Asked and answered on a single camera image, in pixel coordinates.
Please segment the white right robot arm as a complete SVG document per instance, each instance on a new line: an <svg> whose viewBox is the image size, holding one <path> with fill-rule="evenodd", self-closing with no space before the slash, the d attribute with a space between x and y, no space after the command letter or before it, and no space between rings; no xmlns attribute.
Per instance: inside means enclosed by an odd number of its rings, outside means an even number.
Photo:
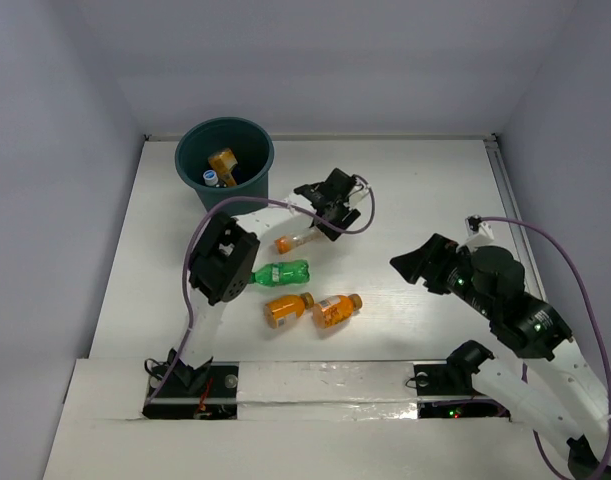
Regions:
<svg viewBox="0 0 611 480"><path fill-rule="evenodd" d="M468 340L442 363L447 384L487 396L546 439L576 479L611 479L611 393L585 361L560 314L525 288L525 269L491 243L458 245L434 234L391 266L409 284L453 294L484 317L492 335L548 385L513 375L484 345Z"/></svg>

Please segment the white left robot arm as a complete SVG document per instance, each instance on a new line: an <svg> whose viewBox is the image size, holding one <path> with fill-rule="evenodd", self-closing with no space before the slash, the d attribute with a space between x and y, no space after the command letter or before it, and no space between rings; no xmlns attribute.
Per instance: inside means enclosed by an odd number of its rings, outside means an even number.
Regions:
<svg viewBox="0 0 611 480"><path fill-rule="evenodd" d="M297 232L334 241L343 234L355 235L358 206L373 196L363 177L334 169L326 180L301 185L283 200L233 196L209 210L183 260L185 332L166 361L144 363L158 382L156 389L174 387L194 395L207 384L225 309L249 284L264 236Z"/></svg>

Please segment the orange blue label bottle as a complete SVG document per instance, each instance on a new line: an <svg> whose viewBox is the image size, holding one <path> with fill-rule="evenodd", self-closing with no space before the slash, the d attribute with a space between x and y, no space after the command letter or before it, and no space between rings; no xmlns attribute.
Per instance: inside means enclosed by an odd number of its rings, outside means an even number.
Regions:
<svg viewBox="0 0 611 480"><path fill-rule="evenodd" d="M218 178L227 187L236 187L238 185L234 175L234 170L238 166L238 160L230 148L222 149L210 155L208 162Z"/></svg>

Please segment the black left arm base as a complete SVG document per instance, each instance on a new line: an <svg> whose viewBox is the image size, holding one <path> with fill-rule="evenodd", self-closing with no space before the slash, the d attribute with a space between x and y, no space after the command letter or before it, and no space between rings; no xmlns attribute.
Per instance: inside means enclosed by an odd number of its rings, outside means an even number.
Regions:
<svg viewBox="0 0 611 480"><path fill-rule="evenodd" d="M175 356L171 349L164 361L144 361L149 380L143 415L151 420L236 419L239 363L210 359L194 368L178 360L162 383Z"/></svg>

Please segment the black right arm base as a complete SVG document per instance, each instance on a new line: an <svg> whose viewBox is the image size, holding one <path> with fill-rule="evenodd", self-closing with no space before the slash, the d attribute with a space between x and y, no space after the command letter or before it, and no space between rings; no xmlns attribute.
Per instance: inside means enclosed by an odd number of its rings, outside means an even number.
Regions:
<svg viewBox="0 0 611 480"><path fill-rule="evenodd" d="M472 377L493 353L482 344L469 340L456 348L442 362L414 365L414 373L405 382L419 399L421 418L510 418L510 412L498 402L477 392Z"/></svg>

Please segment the long orange label bottle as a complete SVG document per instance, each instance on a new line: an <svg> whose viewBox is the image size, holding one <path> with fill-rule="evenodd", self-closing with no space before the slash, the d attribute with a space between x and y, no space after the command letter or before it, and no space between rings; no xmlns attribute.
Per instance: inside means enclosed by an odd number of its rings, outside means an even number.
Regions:
<svg viewBox="0 0 611 480"><path fill-rule="evenodd" d="M284 235L274 241L279 254L286 254L302 245L318 239L322 232L316 227L310 227L303 231Z"/></svg>

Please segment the clear plastic bottle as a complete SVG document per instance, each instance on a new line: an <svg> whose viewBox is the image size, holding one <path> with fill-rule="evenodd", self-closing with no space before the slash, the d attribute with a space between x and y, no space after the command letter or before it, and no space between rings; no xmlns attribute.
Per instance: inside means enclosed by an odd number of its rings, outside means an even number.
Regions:
<svg viewBox="0 0 611 480"><path fill-rule="evenodd" d="M214 170L206 170L202 175L203 183L209 188L226 188L227 184L222 180Z"/></svg>

